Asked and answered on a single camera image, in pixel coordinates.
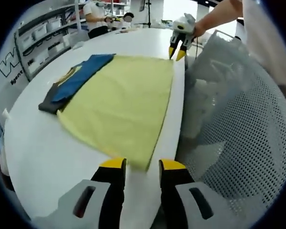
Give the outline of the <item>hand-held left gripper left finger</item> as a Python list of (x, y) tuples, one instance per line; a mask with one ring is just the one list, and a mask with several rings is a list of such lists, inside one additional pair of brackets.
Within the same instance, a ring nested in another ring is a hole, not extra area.
[(82, 180), (58, 202), (60, 229), (118, 229), (124, 202), (126, 159), (100, 164), (90, 180)]

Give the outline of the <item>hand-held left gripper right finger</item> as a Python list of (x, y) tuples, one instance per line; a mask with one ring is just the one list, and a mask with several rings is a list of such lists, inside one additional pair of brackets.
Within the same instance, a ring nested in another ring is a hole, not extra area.
[(161, 205), (169, 229), (231, 229), (233, 214), (225, 198), (195, 182), (185, 165), (159, 160)]

